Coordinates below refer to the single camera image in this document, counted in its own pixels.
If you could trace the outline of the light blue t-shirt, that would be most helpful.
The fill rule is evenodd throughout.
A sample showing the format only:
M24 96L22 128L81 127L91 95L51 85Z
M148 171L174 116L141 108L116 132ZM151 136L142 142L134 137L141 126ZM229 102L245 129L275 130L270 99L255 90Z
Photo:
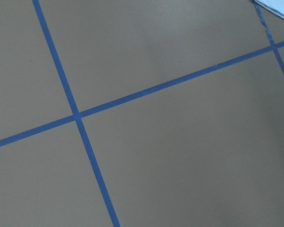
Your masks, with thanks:
M284 19L284 0L254 0L254 2Z

